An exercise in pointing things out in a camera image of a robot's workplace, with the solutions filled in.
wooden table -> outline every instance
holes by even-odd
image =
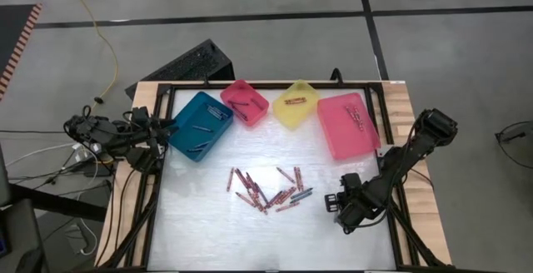
[[[294,81],[253,81],[254,83],[269,83],[269,82],[285,82],[289,86]],[[335,81],[309,81],[309,82],[330,82],[332,86]],[[135,99],[133,100],[132,107],[147,107],[150,113],[153,113],[157,97],[157,88],[159,83],[172,83],[172,84],[202,84],[202,82],[139,82],[137,85],[137,92]],[[211,82],[211,84],[228,84],[231,82]],[[415,121],[415,114],[413,113],[411,101],[409,99],[409,93],[405,82],[380,82],[383,88],[386,109],[388,113],[389,122],[391,125],[391,131],[395,144],[402,146],[407,139],[412,124]],[[385,128],[381,119],[381,109],[378,104],[377,98],[374,97],[374,109],[376,112],[376,121],[378,126],[378,132],[382,144],[386,144]],[[160,117],[164,117],[166,113],[168,96],[163,96],[162,109],[160,111]],[[418,170],[425,176],[429,177],[427,165],[424,161],[420,161],[414,169]],[[113,203],[114,212],[111,218],[111,207],[107,208],[107,218],[102,229],[102,236],[100,245],[97,251],[97,259],[103,253],[101,263],[106,261],[108,257],[115,251],[116,238],[118,233],[118,245],[122,242],[124,236],[130,231],[132,227],[132,218],[134,208],[137,203],[137,193],[139,191],[139,184],[141,175],[138,172],[133,173],[132,178],[128,182],[124,191],[124,199],[122,202],[122,219],[120,222],[120,229],[117,229],[118,224],[118,210],[120,205],[120,196],[124,189],[124,182],[127,179],[131,171],[131,167],[126,162],[121,162],[117,168],[116,183],[115,183],[115,195],[113,201],[110,201],[109,206]],[[147,183],[147,190],[144,202],[147,202],[150,193],[152,192],[153,176],[149,177]],[[444,237],[444,231],[442,230],[441,218],[436,206],[435,196],[431,186],[422,177],[417,174],[410,174],[409,179],[404,185],[406,192],[407,206],[411,217],[411,224],[419,234],[421,239],[427,244],[427,246],[433,251],[435,256],[441,261],[450,264],[450,254],[446,245],[446,238]],[[109,243],[107,249],[103,251],[103,247],[107,240],[109,233],[109,226],[112,226]],[[397,225],[399,234],[401,254],[403,264],[410,265],[411,260],[409,257],[409,250],[407,248],[406,236],[399,225]],[[144,239],[146,234],[146,224],[139,233],[136,241],[136,249],[133,255],[133,265],[139,266],[142,263],[142,248],[144,246]]]

blue plastic bin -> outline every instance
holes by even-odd
[[[207,111],[207,106],[219,109],[226,116],[222,120],[218,120]],[[179,130],[170,137],[168,142],[191,160],[201,161],[233,123],[233,111],[205,92],[199,92],[174,119]],[[205,127],[213,132],[197,130],[193,126]],[[202,151],[187,151],[207,141],[209,144],[204,146]]]

plastic bin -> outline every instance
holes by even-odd
[[[358,93],[321,99],[318,117],[327,146],[336,160],[366,154],[381,147],[374,124]]]
[[[235,117],[249,127],[255,125],[268,111],[268,100],[243,80],[237,80],[224,89],[220,98],[233,110]]]
[[[303,103],[286,104],[286,100],[305,98]],[[289,129],[296,129],[307,116],[316,110],[320,95],[308,83],[299,80],[293,83],[272,104],[274,116]]]
[[[208,106],[220,110],[222,120],[208,111]],[[179,130],[169,139],[169,143],[186,157],[193,161],[201,161],[211,150],[213,145],[233,123],[233,111],[210,97],[205,92],[199,92],[175,117]],[[206,132],[195,127],[211,130]],[[209,142],[201,151],[189,151],[195,146]]]

large pink plastic bin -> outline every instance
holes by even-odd
[[[346,107],[357,109],[362,131]],[[326,135],[327,146],[336,160],[366,154],[381,147],[374,124],[357,93],[319,100],[318,117]]]
[[[249,127],[256,124],[268,111],[268,100],[243,80],[236,80],[233,84],[224,89],[224,91],[220,93],[220,98],[227,107],[232,109],[233,115]],[[235,108],[246,115],[247,120],[245,120],[239,112],[235,111],[230,102],[248,104],[247,106],[235,105]]]

white tabletop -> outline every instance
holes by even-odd
[[[317,90],[322,98],[359,92],[355,89]],[[198,90],[177,90],[172,115]],[[204,91],[220,101],[221,90]],[[283,90],[259,90],[272,103]],[[246,193],[237,176],[226,192],[232,167],[249,172],[267,197],[292,184],[276,166],[292,174],[299,166],[312,196],[287,211],[252,208],[235,191]],[[287,130],[268,110],[255,127],[235,118],[199,163],[170,148],[148,263],[149,270],[393,270],[394,256],[387,220],[349,236],[326,211],[324,195],[341,191],[342,175],[357,172],[363,181],[378,174],[369,154],[334,161],[316,113],[295,131]]]

